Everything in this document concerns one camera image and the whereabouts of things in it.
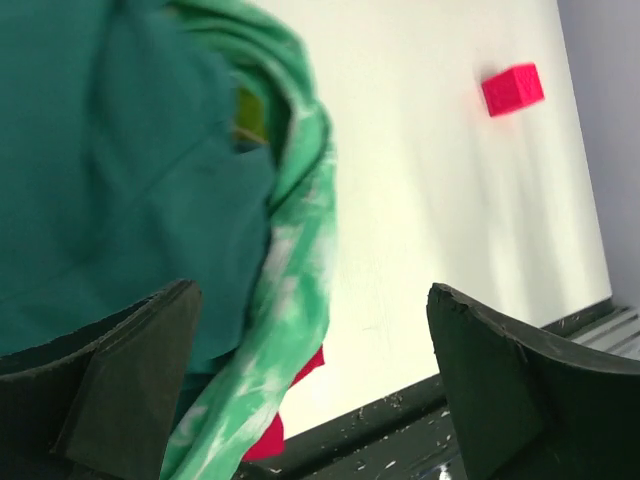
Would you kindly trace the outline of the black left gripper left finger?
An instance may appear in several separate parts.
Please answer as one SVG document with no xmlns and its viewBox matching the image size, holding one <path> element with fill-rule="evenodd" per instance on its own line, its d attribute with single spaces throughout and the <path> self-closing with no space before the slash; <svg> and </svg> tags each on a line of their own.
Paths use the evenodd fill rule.
<svg viewBox="0 0 640 480">
<path fill-rule="evenodd" d="M 177 281 L 2 357 L 2 478 L 159 478 L 201 304 Z"/>
</svg>

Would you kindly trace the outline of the green white tie-dye cloth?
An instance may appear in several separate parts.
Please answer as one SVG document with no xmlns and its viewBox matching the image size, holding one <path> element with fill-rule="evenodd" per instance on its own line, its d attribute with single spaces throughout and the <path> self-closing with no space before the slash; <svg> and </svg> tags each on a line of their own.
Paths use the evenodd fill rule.
<svg viewBox="0 0 640 480">
<path fill-rule="evenodd" d="M 271 244 L 231 360 L 171 434 L 165 479 L 228 479 L 276 417 L 329 325 L 336 152 L 302 40 L 250 1 L 179 1 L 189 32 L 261 101 L 277 163 Z"/>
</svg>

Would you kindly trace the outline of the black table edge rail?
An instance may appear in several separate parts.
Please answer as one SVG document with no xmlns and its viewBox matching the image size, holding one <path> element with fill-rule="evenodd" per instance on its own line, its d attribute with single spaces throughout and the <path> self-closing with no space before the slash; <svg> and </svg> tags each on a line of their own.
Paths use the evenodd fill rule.
<svg viewBox="0 0 640 480">
<path fill-rule="evenodd" d="M 602 301 L 539 328 L 639 363 L 639 313 Z M 439 373 L 291 438 L 240 479 L 470 479 Z"/>
</svg>

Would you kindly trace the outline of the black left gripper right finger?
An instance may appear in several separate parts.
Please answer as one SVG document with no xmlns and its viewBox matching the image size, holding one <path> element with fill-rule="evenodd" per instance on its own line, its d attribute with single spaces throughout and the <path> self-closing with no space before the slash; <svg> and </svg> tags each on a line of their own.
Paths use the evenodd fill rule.
<svg viewBox="0 0 640 480">
<path fill-rule="evenodd" d="M 433 284 L 427 316 L 470 479 L 636 479 L 639 363 Z"/>
</svg>

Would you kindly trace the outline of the dark teal cloth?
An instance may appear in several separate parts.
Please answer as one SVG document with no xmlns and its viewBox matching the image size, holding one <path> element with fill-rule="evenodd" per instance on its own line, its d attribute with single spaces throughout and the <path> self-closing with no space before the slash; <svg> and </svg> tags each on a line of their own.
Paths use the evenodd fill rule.
<svg viewBox="0 0 640 480">
<path fill-rule="evenodd" d="M 1 5 L 1 351 L 177 279 L 203 292 L 189 371 L 241 339 L 274 165 L 233 136 L 236 83 L 162 1 Z"/>
</svg>

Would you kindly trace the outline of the red cloth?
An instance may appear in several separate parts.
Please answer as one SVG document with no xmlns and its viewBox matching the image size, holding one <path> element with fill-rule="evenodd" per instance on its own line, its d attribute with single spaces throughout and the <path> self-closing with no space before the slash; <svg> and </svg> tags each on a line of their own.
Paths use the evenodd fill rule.
<svg viewBox="0 0 640 480">
<path fill-rule="evenodd" d="M 294 377 L 289 387 L 293 387 L 317 368 L 325 364 L 323 347 L 308 360 Z M 280 455 L 285 449 L 284 425 L 277 413 L 260 439 L 245 453 L 243 462 L 256 462 Z"/>
</svg>

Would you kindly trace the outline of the pink red cube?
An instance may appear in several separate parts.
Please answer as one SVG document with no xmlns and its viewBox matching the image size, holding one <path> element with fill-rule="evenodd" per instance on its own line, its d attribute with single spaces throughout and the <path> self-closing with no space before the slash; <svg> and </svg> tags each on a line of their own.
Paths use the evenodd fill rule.
<svg viewBox="0 0 640 480">
<path fill-rule="evenodd" d="M 511 66 L 483 80 L 481 88 L 490 117 L 510 114 L 545 99 L 534 63 Z"/>
</svg>

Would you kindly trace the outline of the lime green cloth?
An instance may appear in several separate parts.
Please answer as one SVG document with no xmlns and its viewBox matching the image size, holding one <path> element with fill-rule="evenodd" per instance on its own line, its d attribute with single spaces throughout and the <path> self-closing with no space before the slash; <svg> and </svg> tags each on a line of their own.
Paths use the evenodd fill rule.
<svg viewBox="0 0 640 480">
<path fill-rule="evenodd" d="M 236 90 L 234 135 L 238 140 L 267 144 L 264 107 L 261 100 L 245 87 Z"/>
</svg>

